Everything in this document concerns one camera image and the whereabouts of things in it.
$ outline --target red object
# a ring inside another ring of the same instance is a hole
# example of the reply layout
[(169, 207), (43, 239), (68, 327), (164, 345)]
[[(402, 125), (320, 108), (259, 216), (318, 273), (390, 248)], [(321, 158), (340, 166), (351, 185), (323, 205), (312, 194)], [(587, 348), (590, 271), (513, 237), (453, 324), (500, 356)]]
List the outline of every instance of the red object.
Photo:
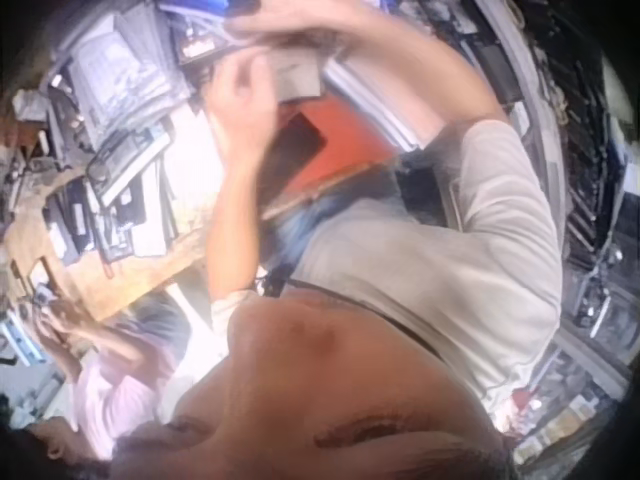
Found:
[(322, 179), (360, 164), (385, 163), (394, 157), (393, 147), (369, 125), (366, 118), (344, 100), (326, 94), (296, 106), (326, 138), (327, 144), (296, 175), (285, 192), (296, 193)]

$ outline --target white shirt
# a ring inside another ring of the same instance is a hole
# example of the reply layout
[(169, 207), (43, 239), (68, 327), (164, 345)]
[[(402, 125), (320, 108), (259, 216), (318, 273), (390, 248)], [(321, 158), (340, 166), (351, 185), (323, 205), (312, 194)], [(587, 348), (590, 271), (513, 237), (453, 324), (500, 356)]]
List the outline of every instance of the white shirt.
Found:
[[(527, 384), (559, 325), (562, 265), (548, 202), (517, 133), (462, 141), (462, 232), (360, 200), (314, 232), (293, 278), (364, 302), (428, 342), (488, 412)], [(226, 334), (246, 293), (213, 305)]]

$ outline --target black strap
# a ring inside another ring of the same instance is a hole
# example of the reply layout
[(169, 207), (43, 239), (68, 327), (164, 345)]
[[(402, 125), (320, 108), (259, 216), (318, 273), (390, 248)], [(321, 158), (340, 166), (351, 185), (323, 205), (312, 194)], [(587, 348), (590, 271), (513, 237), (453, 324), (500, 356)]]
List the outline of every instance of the black strap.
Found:
[(371, 306), (369, 306), (369, 305), (367, 305), (365, 303), (358, 302), (358, 301), (353, 300), (353, 299), (351, 299), (349, 297), (345, 297), (344, 295), (341, 295), (339, 293), (333, 292), (333, 291), (328, 290), (328, 289), (323, 288), (323, 287), (319, 287), (317, 285), (313, 285), (311, 283), (303, 282), (301, 280), (294, 280), (293, 278), (288, 278), (285, 281), (285, 283), (287, 285), (291, 285), (292, 287), (295, 287), (295, 288), (306, 288), (308, 290), (317, 290), (319, 292), (324, 293), (325, 295), (328, 295), (329, 297), (336, 298), (336, 299), (338, 299), (338, 300), (340, 300), (342, 302), (349, 303), (351, 305), (355, 305), (356, 307), (364, 308), (365, 310), (368, 310), (371, 313), (374, 313), (377, 316), (383, 318), (388, 323), (390, 323), (391, 325), (396, 327), (398, 330), (400, 330), (402, 333), (404, 333), (407, 337), (411, 338), (414, 342), (416, 342), (422, 348), (424, 348), (425, 350), (427, 350), (428, 352), (430, 352), (431, 354), (435, 355), (437, 358), (442, 360), (442, 357), (440, 356), (440, 354), (431, 345), (429, 345), (429, 343), (427, 343), (420, 335), (418, 335), (416, 332), (414, 332), (413, 330), (408, 328), (406, 325), (403, 325), (402, 323), (398, 322), (397, 320), (385, 315), (384, 313), (379, 312), (375, 308), (373, 308), (373, 307), (371, 307)]

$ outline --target desk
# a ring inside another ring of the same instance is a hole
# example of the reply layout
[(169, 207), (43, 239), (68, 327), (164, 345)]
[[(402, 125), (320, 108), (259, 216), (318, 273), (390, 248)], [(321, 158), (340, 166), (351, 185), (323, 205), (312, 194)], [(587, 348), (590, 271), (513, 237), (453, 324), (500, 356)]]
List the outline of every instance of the desk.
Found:
[[(285, 193), (265, 208), (261, 215), (263, 221), (273, 220), (304, 202), (313, 201), (314, 198), (338, 183), (363, 172), (375, 163), (392, 157), (392, 150), (377, 136), (372, 138), (374, 134), (370, 133), (368, 126), (362, 125), (362, 120), (355, 113), (349, 114), (343, 110), (344, 107), (337, 107), (335, 99), (329, 99), (327, 102), (327, 109), (340, 108), (339, 115), (343, 122), (351, 122), (348, 130), (348, 135), (352, 139), (350, 142), (351, 150), (347, 155), (352, 159), (351, 163), (345, 164), (344, 156), (337, 155), (338, 152), (336, 152), (335, 157), (339, 160), (338, 165), (333, 171), (328, 171), (326, 164), (329, 160), (326, 158), (326, 154), (331, 154), (333, 150), (327, 148), (325, 156), (320, 159), (320, 162), (324, 164), (321, 178), (317, 178), (317, 176), (311, 178), (308, 171), (305, 172), (307, 169), (300, 172), (300, 175), (296, 177), (297, 180), (294, 178), (292, 182), (297, 188), (287, 188)], [(320, 111), (322, 107), (319, 103), (315, 103), (310, 110)], [(313, 121), (315, 115), (313, 112), (305, 112), (305, 114)], [(322, 112), (322, 115), (326, 117), (327, 112)], [(345, 115), (347, 117), (353, 116), (355, 121), (345, 118)], [(201, 157), (207, 155), (206, 152), (193, 148), (195, 127), (189, 127), (187, 130), (191, 135), (182, 140), (176, 139), (172, 146), (175, 147), (173, 153), (176, 157), (174, 160), (177, 161), (174, 167), (183, 170), (186, 168), (185, 163), (188, 163), (184, 158), (187, 151), (189, 151), (189, 155), (197, 156), (198, 152)], [(333, 134), (324, 130), (323, 133), (328, 137), (328, 145), (332, 145)], [(355, 144), (362, 144), (366, 148), (354, 149), (353, 145)], [(318, 164), (314, 166), (314, 163), (315, 159), (309, 168), (317, 170)], [(28, 278), (36, 262), (44, 257), (53, 280), (61, 292), (72, 301), (82, 302), (96, 321), (104, 321), (145, 293), (157, 288), (177, 273), (204, 258), (206, 227), (215, 205), (217, 189), (213, 188), (207, 191), (195, 186), (195, 190), (198, 191), (195, 200), (174, 206), (174, 215), (181, 235), (173, 243), (167, 255), (157, 258), (128, 257), (115, 262), (111, 265), (114, 276), (108, 278), (96, 251), (85, 253), (77, 263), (65, 267), (54, 252), (42, 216), (46, 197), (82, 174), (82, 171), (61, 173), (50, 185), (43, 186), (29, 197), (21, 199), (15, 222), (8, 229), (4, 243), (8, 257), (16, 262), (18, 271), (23, 278)], [(206, 177), (207, 175), (215, 176), (215, 172), (207, 174), (202, 172), (201, 168), (197, 169), (196, 177)], [(196, 181), (196, 178), (193, 177), (190, 180), (188, 179), (186, 183), (189, 183), (188, 188), (193, 193), (194, 185), (192, 183)], [(19, 296), (20, 288), (17, 282), (10, 278), (10, 284), (11, 296), (14, 298)]]

